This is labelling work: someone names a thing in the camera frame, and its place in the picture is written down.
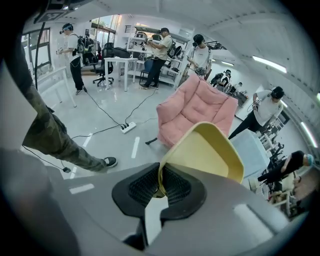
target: white t-shirt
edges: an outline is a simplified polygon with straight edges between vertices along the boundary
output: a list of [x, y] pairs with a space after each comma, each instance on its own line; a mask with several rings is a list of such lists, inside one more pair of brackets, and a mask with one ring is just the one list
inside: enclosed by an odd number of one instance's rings
[[[78, 47], [78, 37], [75, 33], [71, 33], [70, 35], [67, 36], [67, 48], [73, 48], [77, 49]], [[72, 52], [66, 53], [66, 57], [68, 58], [69, 62], [72, 62], [76, 58], [79, 58], [80, 55], [77, 53], [75, 56], [72, 56]]]
[[[194, 47], [192, 47], [188, 53], [187, 56], [189, 58], [192, 58], [192, 54], [194, 51]], [[207, 46], [205, 46], [205, 48], [200, 48], [200, 47], [196, 47], [194, 55], [193, 55], [193, 60], [195, 61], [195, 63], [197, 63], [199, 65], [199, 68], [207, 68], [207, 64], [208, 64], [208, 56], [209, 56], [209, 48]], [[191, 64], [189, 70], [188, 70], [188, 75], [190, 76], [191, 74], [195, 74], [196, 67], [195, 65]]]
[[159, 45], [165, 46], [164, 48], [162, 49], [152, 48], [154, 55], [159, 59], [166, 61], [168, 58], [168, 50], [171, 47], [172, 43], [173, 43], [173, 39], [171, 38], [170, 35], [167, 35], [159, 43]]
[[274, 121], [284, 109], [280, 100], [277, 103], [272, 101], [271, 92], [271, 90], [263, 90], [256, 93], [261, 103], [258, 106], [258, 111], [254, 110], [253, 113], [261, 126], [264, 126], [271, 118]]

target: black pants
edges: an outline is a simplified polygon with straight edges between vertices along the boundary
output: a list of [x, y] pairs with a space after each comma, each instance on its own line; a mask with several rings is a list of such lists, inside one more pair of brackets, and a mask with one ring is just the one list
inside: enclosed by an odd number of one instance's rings
[[70, 70], [72, 74], [72, 78], [75, 84], [75, 88], [77, 90], [82, 90], [82, 88], [85, 86], [84, 82], [82, 81], [81, 77], [81, 58], [78, 57], [70, 62]]
[[154, 80], [155, 85], [159, 83], [160, 70], [165, 63], [166, 63], [166, 60], [164, 59], [156, 58], [153, 60], [153, 64], [148, 74], [148, 78], [146, 80], [145, 85], [149, 86], [152, 80]]
[[258, 178], [259, 182], [262, 182], [266, 180], [266, 183], [273, 183], [273, 182], [278, 182], [280, 181], [285, 175], [288, 173], [286, 172], [281, 172], [281, 168], [285, 165], [286, 160], [281, 161], [275, 168], [273, 168], [271, 171], [268, 173], [261, 175]]
[[245, 129], [249, 129], [252, 132], [257, 132], [262, 126], [257, 122], [254, 112], [252, 111], [246, 119], [231, 133], [229, 140], [232, 139], [237, 134], [241, 133]]

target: blue chair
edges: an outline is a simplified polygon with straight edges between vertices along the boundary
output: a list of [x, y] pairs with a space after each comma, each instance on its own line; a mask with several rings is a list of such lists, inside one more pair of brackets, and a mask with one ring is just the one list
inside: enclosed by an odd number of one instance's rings
[[148, 59], [144, 62], [144, 69], [141, 70], [140, 73], [140, 80], [139, 80], [139, 85], [141, 85], [141, 81], [146, 78], [145, 74], [149, 74], [151, 68], [152, 68], [152, 64], [154, 63], [153, 59]]

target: white table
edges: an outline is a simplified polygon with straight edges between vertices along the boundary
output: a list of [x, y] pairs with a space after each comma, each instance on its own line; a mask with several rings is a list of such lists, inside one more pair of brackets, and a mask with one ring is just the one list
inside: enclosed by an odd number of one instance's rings
[[[58, 75], [59, 73], [62, 73], [62, 76], [63, 76], [63, 85], [64, 87], [66, 88], [66, 91], [68, 92], [69, 94], [69, 97], [70, 97], [70, 100], [72, 101], [72, 104], [74, 107], [76, 107], [76, 103], [75, 103], [75, 100], [74, 98], [72, 97], [71, 95], [71, 92], [69, 90], [69, 85], [68, 85], [68, 80], [67, 80], [67, 68], [65, 66], [62, 66], [62, 67], [59, 67], [57, 68], [56, 70], [48, 73], [48, 74], [45, 74], [44, 76], [42, 76], [40, 79], [37, 80], [37, 84], [38, 84], [38, 89], [39, 89], [39, 85], [41, 85], [42, 83], [44, 83], [45, 81], [47, 81], [48, 79], [52, 78], [53, 76], [55, 75]], [[55, 90], [55, 93], [56, 93], [56, 96], [59, 100], [59, 102], [61, 103], [62, 102], [62, 99], [61, 99], [61, 96], [58, 92], [58, 87], [61, 85], [60, 83], [61, 81], [58, 81], [57, 83], [55, 83], [53, 86], [50, 86], [49, 88], [45, 89], [44, 91], [40, 91], [39, 93], [41, 95], [43, 94], [47, 94], [49, 92], [51, 92], [52, 90]]]
[[270, 159], [254, 132], [245, 129], [233, 137], [230, 142], [243, 162], [243, 178], [248, 178], [254, 174], [261, 174], [268, 167]]
[[133, 73], [133, 83], [136, 79], [136, 69], [137, 69], [137, 58], [104, 58], [104, 73], [105, 73], [105, 81], [108, 84], [108, 62], [123, 62], [124, 63], [124, 91], [126, 92], [128, 90], [128, 65], [129, 62], [134, 62], [134, 73]]

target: ceiling light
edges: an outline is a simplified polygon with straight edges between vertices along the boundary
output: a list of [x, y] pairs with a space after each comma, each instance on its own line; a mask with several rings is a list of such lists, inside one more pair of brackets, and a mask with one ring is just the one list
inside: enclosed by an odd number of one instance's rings
[[271, 62], [269, 60], [266, 60], [266, 59], [263, 59], [263, 58], [259, 58], [259, 57], [256, 57], [256, 56], [252, 56], [252, 58], [257, 62], [261, 62], [261, 63], [267, 64], [268, 66], [271, 66], [271, 67], [273, 67], [273, 68], [275, 68], [277, 70], [280, 70], [283, 73], [287, 73], [287, 69], [284, 66], [281, 66], [281, 65], [276, 64], [274, 62]]
[[234, 66], [233, 64], [231, 63], [228, 63], [228, 62], [224, 62], [224, 61], [221, 61], [223, 64], [226, 64], [226, 65], [229, 65], [229, 66]]
[[281, 103], [282, 103], [282, 105], [284, 106], [284, 107], [288, 107], [288, 105], [282, 100], [282, 99], [280, 99], [280, 101], [281, 101]]
[[301, 124], [301, 126], [303, 127], [305, 133], [308, 135], [309, 140], [311, 141], [312, 145], [313, 145], [315, 148], [317, 148], [317, 147], [318, 147], [317, 142], [316, 142], [314, 136], [311, 134], [309, 128], [305, 125], [304, 122], [301, 122], [300, 124]]

